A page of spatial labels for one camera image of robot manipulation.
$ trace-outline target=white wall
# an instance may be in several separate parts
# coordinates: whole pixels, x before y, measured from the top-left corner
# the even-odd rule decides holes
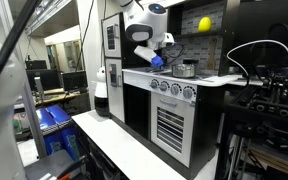
[[[3,25],[0,22],[0,43],[3,43],[5,41],[5,38],[6,38],[6,36],[5,36],[4,30],[3,30]],[[27,54],[28,42],[29,41],[28,41],[28,38],[26,37],[26,35],[22,34],[18,43],[19,43],[20,48],[21,48],[23,60],[26,59],[25,56]],[[47,68],[50,68],[50,63],[48,60],[44,39],[43,38],[32,38],[32,40],[31,40],[31,47],[29,48],[28,54],[31,55],[32,60],[37,60],[38,58],[35,55],[35,53],[33,52],[32,47],[34,48],[38,58],[40,60],[46,60]]]
[[[80,40],[80,38],[81,38],[80,26],[76,25],[62,32],[48,36],[44,40],[46,45],[53,45],[68,41]]]
[[[94,109],[94,93],[96,72],[101,66],[101,45],[102,45],[102,29],[101,19],[104,15],[104,2],[105,0],[94,0],[93,10],[90,18],[90,25],[86,34],[84,42],[84,61],[89,86],[89,95],[91,101],[91,108]],[[81,37],[84,36],[84,32],[87,24],[87,17],[91,7],[92,1],[77,0],[78,14],[81,27]],[[118,5],[116,0],[107,0],[106,17],[111,16],[117,12],[121,12],[122,9]]]

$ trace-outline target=wall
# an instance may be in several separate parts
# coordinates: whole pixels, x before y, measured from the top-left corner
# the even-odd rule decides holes
[[[91,101],[91,108],[94,109],[94,94],[96,88],[96,72],[101,67],[101,45],[102,45],[102,29],[101,19],[104,17],[104,0],[94,0],[93,10],[90,18],[90,25],[86,34],[83,51],[84,61],[87,74],[87,81],[89,86],[89,96]],[[81,37],[87,25],[87,17],[90,11],[92,1],[77,0],[78,14],[81,27]],[[122,9],[117,4],[116,0],[107,0],[106,17],[111,16]]]
[[[3,30],[3,25],[0,22],[0,43],[3,43],[5,38],[6,38],[6,36],[5,36],[4,30]],[[27,50],[28,50],[27,47],[29,44],[28,37],[25,34],[22,34],[18,43],[19,43],[20,48],[21,48],[22,57],[25,60],[26,59],[25,56],[26,56]],[[48,56],[47,56],[47,51],[46,51],[46,46],[45,46],[43,38],[32,38],[31,39],[31,47],[29,48],[28,54],[31,55],[32,60],[37,60],[38,58],[41,60],[46,60],[47,68],[50,68],[50,64],[49,64],[49,60],[48,60]]]
[[[202,7],[197,7],[191,10],[183,11],[182,15],[182,34],[190,34],[197,32],[197,26],[202,17],[208,16],[212,20],[211,31],[217,31],[221,29],[222,17],[224,11],[224,2],[217,2]],[[217,39],[215,49],[215,70],[207,70],[207,60],[209,58],[210,42],[212,39]],[[204,74],[218,74],[221,50],[223,45],[223,38],[221,36],[208,36],[208,37],[195,37],[195,38],[181,38],[175,39],[178,44],[185,46],[184,53],[172,64],[180,64],[183,58],[192,58],[199,60],[198,69],[199,72]],[[166,48],[163,51],[168,52],[172,56],[177,56],[180,52],[180,47],[175,46],[172,48]]]

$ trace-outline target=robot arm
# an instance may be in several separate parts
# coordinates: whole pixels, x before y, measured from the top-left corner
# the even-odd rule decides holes
[[[147,41],[147,47],[138,46],[134,53],[154,66],[162,66],[163,61],[154,50],[174,44],[172,34],[166,33],[165,8],[159,4],[151,4],[144,9],[136,0],[117,1],[123,8],[126,37],[134,42]]]

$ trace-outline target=yellow ball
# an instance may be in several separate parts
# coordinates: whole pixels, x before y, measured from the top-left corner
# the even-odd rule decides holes
[[[203,17],[198,24],[198,32],[208,32],[212,29],[212,20],[209,17]]]

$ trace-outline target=monitor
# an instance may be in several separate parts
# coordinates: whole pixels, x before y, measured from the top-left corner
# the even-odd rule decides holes
[[[64,91],[85,90],[87,78],[85,71],[62,73]]]
[[[238,45],[265,39],[269,28],[276,23],[288,25],[288,0],[241,0],[236,28],[234,30],[233,47]],[[271,32],[270,39],[278,40],[288,46],[288,33],[281,30],[277,35]],[[267,51],[263,56],[263,44],[247,46],[236,50],[231,57],[243,66],[251,66],[258,59],[256,65],[262,67],[280,66],[288,67],[286,51],[278,45],[267,44]]]
[[[45,60],[25,61],[26,69],[47,69]]]
[[[32,91],[37,91],[34,78],[41,77],[43,90],[61,88],[59,73],[54,69],[26,70],[28,81]]]

